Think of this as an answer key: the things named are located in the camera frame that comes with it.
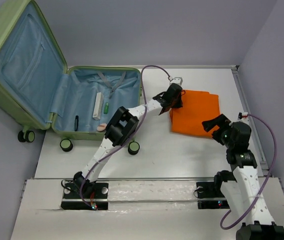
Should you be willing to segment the orange cloth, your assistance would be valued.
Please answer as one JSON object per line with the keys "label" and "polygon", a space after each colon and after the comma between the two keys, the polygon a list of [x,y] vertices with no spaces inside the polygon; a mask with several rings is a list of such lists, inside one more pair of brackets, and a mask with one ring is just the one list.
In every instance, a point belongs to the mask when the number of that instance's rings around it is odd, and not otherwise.
{"label": "orange cloth", "polygon": [[184,90],[181,96],[183,106],[169,112],[173,133],[201,138],[212,138],[212,131],[206,132],[203,121],[220,115],[219,96],[207,91]]}

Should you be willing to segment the small green bottle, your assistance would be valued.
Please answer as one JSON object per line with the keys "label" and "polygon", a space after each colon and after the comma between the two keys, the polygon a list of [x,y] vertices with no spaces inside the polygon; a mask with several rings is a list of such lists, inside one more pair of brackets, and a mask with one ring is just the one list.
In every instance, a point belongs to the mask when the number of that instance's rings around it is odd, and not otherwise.
{"label": "small green bottle", "polygon": [[109,103],[105,103],[105,107],[104,107],[104,114],[107,114],[109,111]]}

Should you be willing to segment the pink round powder puff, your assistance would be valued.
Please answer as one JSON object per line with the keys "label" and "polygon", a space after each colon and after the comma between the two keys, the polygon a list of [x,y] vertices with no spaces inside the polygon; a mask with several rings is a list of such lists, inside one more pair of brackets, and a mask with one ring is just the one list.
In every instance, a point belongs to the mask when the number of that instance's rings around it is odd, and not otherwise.
{"label": "pink round powder puff", "polygon": [[97,130],[98,132],[103,132],[103,131],[106,130],[106,127],[107,127],[107,124],[106,124],[106,123],[101,123],[101,124],[99,124],[99,125],[97,126],[96,130]]}

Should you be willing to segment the white rectangular box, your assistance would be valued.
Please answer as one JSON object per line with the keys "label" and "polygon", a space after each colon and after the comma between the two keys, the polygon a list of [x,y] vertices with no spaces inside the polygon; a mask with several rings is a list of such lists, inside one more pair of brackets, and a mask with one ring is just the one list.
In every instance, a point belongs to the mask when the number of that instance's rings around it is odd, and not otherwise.
{"label": "white rectangular box", "polygon": [[96,94],[95,105],[94,105],[94,110],[93,110],[93,119],[94,120],[100,120],[100,118],[101,118],[103,100],[104,100],[103,93],[98,92]]}

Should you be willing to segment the black mascara tube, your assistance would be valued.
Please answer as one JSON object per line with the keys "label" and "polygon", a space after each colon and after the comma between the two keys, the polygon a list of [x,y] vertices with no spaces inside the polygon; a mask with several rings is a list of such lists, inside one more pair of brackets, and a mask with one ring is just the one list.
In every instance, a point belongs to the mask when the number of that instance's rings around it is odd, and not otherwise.
{"label": "black mascara tube", "polygon": [[78,126],[79,126],[79,116],[75,116],[75,121],[74,121],[74,131],[78,131]]}

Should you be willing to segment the green suitcase with blue lining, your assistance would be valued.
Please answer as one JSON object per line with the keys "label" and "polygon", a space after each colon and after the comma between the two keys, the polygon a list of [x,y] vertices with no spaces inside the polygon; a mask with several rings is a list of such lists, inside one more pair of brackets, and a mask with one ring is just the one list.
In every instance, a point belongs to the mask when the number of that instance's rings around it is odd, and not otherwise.
{"label": "green suitcase with blue lining", "polygon": [[[101,118],[94,120],[98,92],[104,100]],[[97,126],[108,123],[119,107],[138,106],[140,96],[138,69],[68,67],[35,1],[8,0],[0,7],[0,108],[22,126],[20,142],[33,142],[35,130],[53,130],[65,152],[74,140],[99,141],[104,135]]]}

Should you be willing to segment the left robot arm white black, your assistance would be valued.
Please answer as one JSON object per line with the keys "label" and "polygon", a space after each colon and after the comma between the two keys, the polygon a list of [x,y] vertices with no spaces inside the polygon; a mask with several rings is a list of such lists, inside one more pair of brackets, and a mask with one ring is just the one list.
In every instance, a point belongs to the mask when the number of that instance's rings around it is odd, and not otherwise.
{"label": "left robot arm white black", "polygon": [[133,108],[121,106],[116,110],[106,126],[99,148],[82,171],[74,174],[75,192],[81,199],[90,197],[104,165],[111,155],[130,142],[147,114],[161,115],[171,108],[182,107],[182,91],[181,78],[176,78],[166,91],[154,96],[148,102]]}

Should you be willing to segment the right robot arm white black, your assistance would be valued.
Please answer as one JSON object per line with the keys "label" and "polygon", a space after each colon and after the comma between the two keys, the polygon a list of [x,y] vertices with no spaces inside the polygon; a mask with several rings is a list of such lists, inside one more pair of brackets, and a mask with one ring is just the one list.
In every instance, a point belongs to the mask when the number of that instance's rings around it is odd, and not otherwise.
{"label": "right robot arm white black", "polygon": [[228,213],[237,219],[224,226],[226,216],[220,221],[223,230],[239,226],[237,240],[283,240],[284,227],[277,225],[266,205],[262,194],[270,176],[259,183],[257,161],[249,149],[251,127],[248,113],[240,113],[238,120],[232,122],[225,115],[202,122],[207,133],[219,144],[226,147],[226,160],[230,171],[217,172],[212,190],[217,196],[224,196],[229,205]]}

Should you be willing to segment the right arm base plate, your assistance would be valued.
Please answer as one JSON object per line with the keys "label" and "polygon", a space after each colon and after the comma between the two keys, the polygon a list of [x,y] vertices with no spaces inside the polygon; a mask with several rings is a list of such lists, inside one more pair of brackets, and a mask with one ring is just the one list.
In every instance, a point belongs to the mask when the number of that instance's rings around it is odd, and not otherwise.
{"label": "right arm base plate", "polygon": [[193,195],[197,198],[200,210],[229,209],[226,198],[215,189],[213,181],[198,181]]}

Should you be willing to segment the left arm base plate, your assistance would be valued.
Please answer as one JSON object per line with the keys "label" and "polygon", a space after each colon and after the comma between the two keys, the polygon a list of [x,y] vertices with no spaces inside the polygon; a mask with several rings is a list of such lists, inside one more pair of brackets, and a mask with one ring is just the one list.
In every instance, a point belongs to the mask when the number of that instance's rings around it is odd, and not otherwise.
{"label": "left arm base plate", "polygon": [[82,193],[81,199],[79,190],[70,180],[62,180],[63,196],[61,209],[63,210],[86,210],[86,211],[106,211],[108,210],[108,190],[107,182],[98,182],[94,185],[90,194]]}

